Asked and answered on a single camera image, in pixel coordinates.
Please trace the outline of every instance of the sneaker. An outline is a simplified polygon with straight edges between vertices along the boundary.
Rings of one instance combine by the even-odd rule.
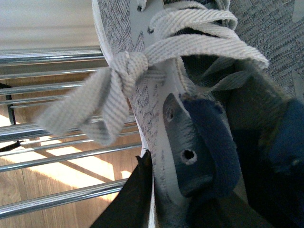
[[[304,227],[304,2],[233,0],[230,9],[236,33],[265,54],[267,73],[297,99],[272,133],[251,134],[247,144],[234,134],[249,204],[275,227]]]
[[[202,203],[228,195],[239,180],[231,129],[272,129],[290,98],[263,73],[267,59],[234,32],[229,0],[92,3],[109,68],[39,123],[54,134],[79,127],[111,144],[129,98],[152,157],[149,223],[190,227]],[[97,110],[103,120],[92,123]]]
[[[304,2],[233,0],[230,8],[239,19],[236,33],[265,54],[268,74],[304,104]]]

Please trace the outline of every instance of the white wall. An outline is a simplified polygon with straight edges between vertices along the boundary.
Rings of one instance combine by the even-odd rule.
[[[91,0],[0,0],[0,50],[91,45]]]

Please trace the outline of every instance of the shoelace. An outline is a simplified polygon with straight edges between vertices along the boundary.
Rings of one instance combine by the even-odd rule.
[[[229,3],[225,0],[218,2],[224,8]],[[227,27],[218,24],[219,20],[225,22]],[[63,134],[70,128],[80,128],[89,138],[109,145],[116,140],[123,128],[129,115],[126,98],[132,95],[140,80],[165,80],[166,75],[153,68],[155,64],[169,59],[181,62],[181,56],[218,56],[201,77],[231,66],[236,59],[249,59],[261,69],[266,68],[267,59],[257,49],[239,40],[233,31],[236,25],[237,19],[226,10],[207,9],[195,1],[168,4],[150,23],[149,28],[154,31],[158,40],[156,43],[143,52],[123,52],[117,55],[109,63],[109,67],[94,73],[67,99],[48,108],[40,116],[38,123],[52,134]],[[175,36],[184,28],[193,28],[216,37],[198,34]],[[193,93],[196,90],[206,93],[238,88],[249,76],[248,72],[236,72],[211,88],[195,87],[186,76],[179,79],[186,92]],[[102,112],[103,119],[93,123],[90,117],[97,110]]]

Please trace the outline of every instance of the gray knit sneaker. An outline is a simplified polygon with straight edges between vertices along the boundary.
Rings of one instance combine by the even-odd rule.
[[[262,73],[268,61],[235,34],[228,9],[229,0],[93,0],[110,67],[39,121],[55,134],[79,127],[111,144],[129,98],[152,154],[151,227],[189,227],[201,203],[229,194],[240,175],[230,126],[268,129],[285,111],[288,97]],[[92,123],[96,110],[103,120]]]
[[[268,74],[304,104],[304,2],[233,0],[231,12],[240,38],[269,59]]]

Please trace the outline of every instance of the sunlight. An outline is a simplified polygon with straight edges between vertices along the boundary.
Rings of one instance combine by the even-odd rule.
[[[10,125],[9,118],[0,115],[0,126],[7,126],[7,125]],[[50,138],[51,138],[50,136],[44,136],[44,137],[40,137],[39,139],[48,140]],[[0,143],[0,147],[4,147],[12,143],[14,142]],[[44,146],[55,143],[61,143],[61,141],[50,140],[50,141],[40,142],[39,144],[41,146]],[[26,147],[21,146],[17,148],[17,150],[20,149],[26,149]],[[59,156],[63,154],[81,152],[82,150],[73,146],[67,146],[67,147],[54,148],[45,151],[54,156]],[[43,159],[43,158],[46,158],[46,156],[41,155],[37,152],[26,152],[26,153],[8,155],[5,157],[1,157],[0,159],[9,161],[11,163],[19,163],[19,162],[27,162],[27,161]],[[33,172],[42,174],[47,178],[51,178],[63,184],[69,185],[75,189],[93,186],[115,180],[113,165],[95,156],[64,161],[62,163],[56,162],[52,164],[34,166],[34,167],[30,167],[29,169]],[[128,171],[122,171],[121,174],[123,178],[128,178],[131,173]],[[100,198],[106,201],[112,201],[116,197],[116,195],[117,193],[101,196]]]
[[[131,173],[127,170],[120,171],[120,173],[122,174],[123,179],[124,178],[129,178],[131,176]]]

